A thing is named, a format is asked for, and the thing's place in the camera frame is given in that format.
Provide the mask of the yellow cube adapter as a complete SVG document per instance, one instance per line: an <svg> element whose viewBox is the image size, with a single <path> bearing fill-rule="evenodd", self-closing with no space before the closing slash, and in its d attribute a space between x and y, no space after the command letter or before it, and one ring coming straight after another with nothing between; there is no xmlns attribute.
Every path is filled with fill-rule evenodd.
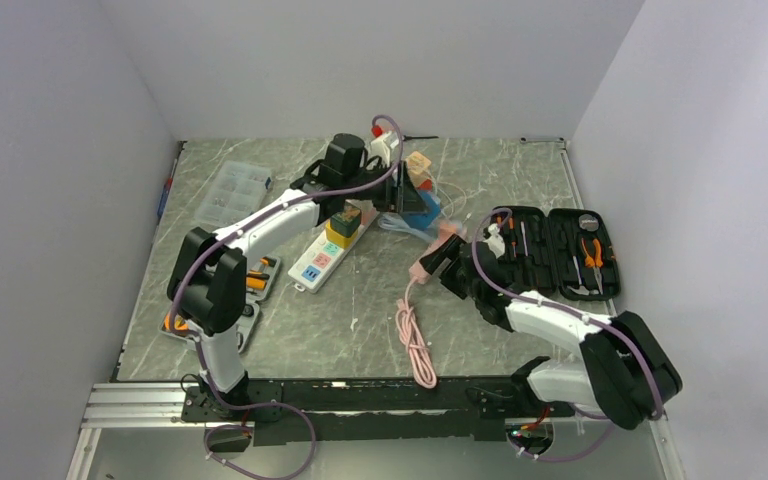
<svg viewBox="0 0 768 480"><path fill-rule="evenodd" d="M354 229L349 234L343 234L341 231L336 230L331 222L327 222L324 232L328 242L340 249L348 251L358 239L360 228Z"/></svg>

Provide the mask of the pink power strip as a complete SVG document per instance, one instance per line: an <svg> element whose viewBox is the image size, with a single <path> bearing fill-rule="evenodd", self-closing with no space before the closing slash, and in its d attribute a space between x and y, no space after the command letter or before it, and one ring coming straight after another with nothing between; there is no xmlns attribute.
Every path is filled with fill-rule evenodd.
<svg viewBox="0 0 768 480"><path fill-rule="evenodd" d="M454 260L465 243L463 226L453 222L443 222L437 237L423 254L409 268L412 281L425 284L445 261Z"/></svg>

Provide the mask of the blue cube charger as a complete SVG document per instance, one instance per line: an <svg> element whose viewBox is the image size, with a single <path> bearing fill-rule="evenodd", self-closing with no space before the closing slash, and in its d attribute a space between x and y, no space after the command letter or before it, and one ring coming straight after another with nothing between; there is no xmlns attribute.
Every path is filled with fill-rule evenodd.
<svg viewBox="0 0 768 480"><path fill-rule="evenodd" d="M439 199L427 190L419 191L420 197L425 202L426 210L423 213L409 214L404 217L405 222L413 229L427 230L431 227L441 213Z"/></svg>

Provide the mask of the dark green cube charger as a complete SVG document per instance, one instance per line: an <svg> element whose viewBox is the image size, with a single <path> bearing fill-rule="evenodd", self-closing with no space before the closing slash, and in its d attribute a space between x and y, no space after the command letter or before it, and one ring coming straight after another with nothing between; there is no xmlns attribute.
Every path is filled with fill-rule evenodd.
<svg viewBox="0 0 768 480"><path fill-rule="evenodd" d="M362 209L352 203L346 203L342 211L331 217L329 224L337 235L350 238L358 230L362 220Z"/></svg>

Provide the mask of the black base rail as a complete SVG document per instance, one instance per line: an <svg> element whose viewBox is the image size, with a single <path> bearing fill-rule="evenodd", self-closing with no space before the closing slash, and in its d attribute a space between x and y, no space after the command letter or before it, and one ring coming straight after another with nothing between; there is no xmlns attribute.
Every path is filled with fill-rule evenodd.
<svg viewBox="0 0 768 480"><path fill-rule="evenodd" d="M251 413L221 406L202 383L181 382L187 424L249 426L257 446L290 442L466 437L502 441L518 422L570 418L505 376L445 377L431 390L404 378L252 380Z"/></svg>

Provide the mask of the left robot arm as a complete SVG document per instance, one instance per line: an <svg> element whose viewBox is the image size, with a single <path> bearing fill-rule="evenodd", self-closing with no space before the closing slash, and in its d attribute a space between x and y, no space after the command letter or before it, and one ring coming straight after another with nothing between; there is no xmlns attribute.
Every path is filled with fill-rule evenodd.
<svg viewBox="0 0 768 480"><path fill-rule="evenodd" d="M215 232L197 227L181 244L167 287L169 317L186 322L196 343L208 407L224 420L247 406L248 374L237 340L246 305L248 271L274 248L322 225L349 200L369 201L380 212L425 211L403 159L404 139L385 132L371 143L340 133L323 158L269 205Z"/></svg>

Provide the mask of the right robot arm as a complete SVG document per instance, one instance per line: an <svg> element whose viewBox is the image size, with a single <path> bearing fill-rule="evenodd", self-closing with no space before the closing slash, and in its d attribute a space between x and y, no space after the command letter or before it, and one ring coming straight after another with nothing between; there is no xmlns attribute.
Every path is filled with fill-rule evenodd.
<svg viewBox="0 0 768 480"><path fill-rule="evenodd" d="M451 234L429 246L410 268L419 282L437 275L482 319L509 333L538 337L571 354L569 361L538 356L510 377L517 411L566 404L588 407L615 426L632 430L662 416L683 380L641 316L581 310L515 281L485 240Z"/></svg>

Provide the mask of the orange tape measure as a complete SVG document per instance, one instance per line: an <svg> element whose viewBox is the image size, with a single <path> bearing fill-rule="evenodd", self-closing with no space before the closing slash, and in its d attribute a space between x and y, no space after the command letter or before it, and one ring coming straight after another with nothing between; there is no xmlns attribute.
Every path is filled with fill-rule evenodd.
<svg viewBox="0 0 768 480"><path fill-rule="evenodd" d="M184 335L188 330L187 321L179 315L172 318L170 315L166 315L162 322L162 328L165 332L175 335Z"/></svg>

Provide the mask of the peach cube charger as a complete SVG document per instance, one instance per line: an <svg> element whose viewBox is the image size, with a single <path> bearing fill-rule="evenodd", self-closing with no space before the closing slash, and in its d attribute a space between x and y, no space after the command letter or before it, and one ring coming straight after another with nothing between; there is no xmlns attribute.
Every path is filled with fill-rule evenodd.
<svg viewBox="0 0 768 480"><path fill-rule="evenodd" d="M405 158L408 172L412 177L429 177L431 160L419 151L414 151Z"/></svg>

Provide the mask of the white power strip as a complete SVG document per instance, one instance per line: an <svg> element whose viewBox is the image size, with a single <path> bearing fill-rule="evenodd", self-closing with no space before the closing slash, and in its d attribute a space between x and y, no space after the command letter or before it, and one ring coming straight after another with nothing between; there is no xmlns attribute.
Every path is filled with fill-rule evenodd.
<svg viewBox="0 0 768 480"><path fill-rule="evenodd" d="M363 237L373 220L378 216L375 209L363 211L360 235L355 244L348 250L340 249L326 240L325 225L319 236L299 256L289 268L288 275L294 282L294 288L301 292L317 293L327 279L336 271L340 263Z"/></svg>

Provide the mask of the blue red pen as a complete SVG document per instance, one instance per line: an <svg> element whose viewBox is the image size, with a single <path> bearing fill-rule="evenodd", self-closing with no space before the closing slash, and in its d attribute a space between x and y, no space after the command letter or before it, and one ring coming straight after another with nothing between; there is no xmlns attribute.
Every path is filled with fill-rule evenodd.
<svg viewBox="0 0 768 480"><path fill-rule="evenodd" d="M162 187L162 190L161 190L161 194L160 194L160 197L159 197L159 200L158 200L157 208L156 208L156 217L157 217L158 220L161 220L162 217L163 217L163 214L164 214L164 211L165 211L165 208L166 208L166 204L168 202L168 197L169 197L169 194L170 194L173 182L174 182L174 177L175 177L175 172L176 172L176 169L177 169L177 165L178 165L178 160L175 159L172 162L170 171L169 171L169 173L167 175L167 178L166 178L166 180L165 180L165 182L163 184L163 187Z"/></svg>

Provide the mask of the black open tool case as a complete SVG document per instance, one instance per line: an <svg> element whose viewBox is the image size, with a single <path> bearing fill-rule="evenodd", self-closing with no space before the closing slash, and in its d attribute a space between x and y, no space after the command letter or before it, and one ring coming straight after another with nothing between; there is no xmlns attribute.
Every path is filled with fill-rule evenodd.
<svg viewBox="0 0 768 480"><path fill-rule="evenodd" d="M507 285L517 283L543 295L558 293L569 300L608 301L621 293L621 277L607 226L592 210L510 206L494 214L489 225L499 226L506 253L493 270ZM485 228L481 242L485 239ZM598 238L602 244L604 293L593 271L585 266L580 239Z"/></svg>

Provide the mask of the orange screwdriver at back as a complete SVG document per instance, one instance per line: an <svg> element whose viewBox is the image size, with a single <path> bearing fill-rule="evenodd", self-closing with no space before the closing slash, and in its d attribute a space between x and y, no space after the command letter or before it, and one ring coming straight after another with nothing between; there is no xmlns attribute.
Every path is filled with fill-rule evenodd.
<svg viewBox="0 0 768 480"><path fill-rule="evenodd" d="M435 139L439 139L439 138L440 137L436 136L436 135L429 135L429 136L410 136L410 135L405 135L404 137L402 137L403 141L405 141L405 142L421 141L421 140L435 140Z"/></svg>

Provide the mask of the long nose orange pliers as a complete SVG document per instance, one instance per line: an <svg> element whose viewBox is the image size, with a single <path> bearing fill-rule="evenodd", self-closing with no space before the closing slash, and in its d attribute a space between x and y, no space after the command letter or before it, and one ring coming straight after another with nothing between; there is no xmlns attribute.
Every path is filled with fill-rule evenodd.
<svg viewBox="0 0 768 480"><path fill-rule="evenodd" d="M585 256L585 266L593 271L597 289L600 294L604 293L601 268L603 266L602 244L598 238L580 239L580 247Z"/></svg>

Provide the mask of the grey open tool case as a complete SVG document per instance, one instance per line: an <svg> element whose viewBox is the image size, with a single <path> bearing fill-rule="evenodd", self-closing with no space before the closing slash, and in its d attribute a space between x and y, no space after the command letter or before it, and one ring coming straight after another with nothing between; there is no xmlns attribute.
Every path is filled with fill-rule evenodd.
<svg viewBox="0 0 768 480"><path fill-rule="evenodd" d="M236 322L237 351L240 354L242 354L245 351L249 343L249 338L253 333L254 327L256 326L256 323L260 317L261 303L265 301L269 296L273 286L277 283L277 279L280 273L280 269L282 265L281 258L277 256L265 256L265 257L272 257L277 260L277 266L275 267L275 275L273 276L273 280L270 286L264 291L252 291L245 287L246 304L244 306L242 314L240 315L240 317ZM175 335L172 333L165 332L162 328L162 322L159 325L159 331L161 332L162 335L183 342L186 345L186 348L190 351L195 350L195 341L192 338L187 337L185 334Z"/></svg>

